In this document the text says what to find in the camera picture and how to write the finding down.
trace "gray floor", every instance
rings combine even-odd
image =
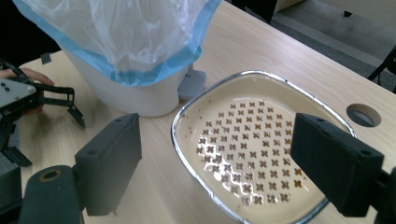
[[[277,12],[273,21],[343,51],[373,66],[378,66],[396,46],[396,30],[318,0],[304,0]]]

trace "blue trim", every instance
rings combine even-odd
[[[116,73],[112,64],[108,63],[105,56],[80,48],[72,39],[60,30],[53,27],[39,15],[33,12],[22,0],[13,0],[18,10],[30,21],[34,22],[41,30],[46,32],[59,45],[67,49],[74,56],[95,68],[105,77],[125,86],[148,86],[159,82],[184,67],[189,66],[201,56],[201,44],[204,41],[207,27],[221,0],[209,0],[198,14],[192,34],[186,46],[179,52],[155,66],[151,71],[128,71]]]

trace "black chair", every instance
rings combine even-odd
[[[246,11],[246,7],[261,16],[268,24],[270,23],[274,10],[276,7],[277,0],[232,0],[231,4],[235,7]]]
[[[373,81],[376,77],[378,77],[378,85],[381,85],[379,78],[385,68],[387,68],[388,71],[390,71],[393,75],[396,76],[396,46],[393,48],[393,50],[390,52],[390,54],[388,54],[388,56],[387,56],[387,58],[385,58],[384,62],[382,62],[374,70],[374,72],[367,78],[369,80]]]

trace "human hand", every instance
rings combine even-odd
[[[46,75],[39,73],[37,71],[34,71],[32,69],[29,68],[21,68],[22,72],[30,79],[38,81],[42,84],[48,85],[48,86],[53,86],[54,83],[53,81],[47,77]],[[12,72],[11,69],[5,69],[5,70],[0,70],[0,77],[2,78],[11,78],[11,77],[16,77],[17,75]],[[35,108],[35,109],[31,109],[25,112],[25,114],[34,114],[34,113],[38,113],[41,112],[43,110],[43,105]]]

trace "perforated tray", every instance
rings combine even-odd
[[[212,199],[245,223],[304,223],[327,203],[290,157],[297,112],[354,135],[333,110],[287,80],[248,71],[222,80],[176,115],[178,156]]]

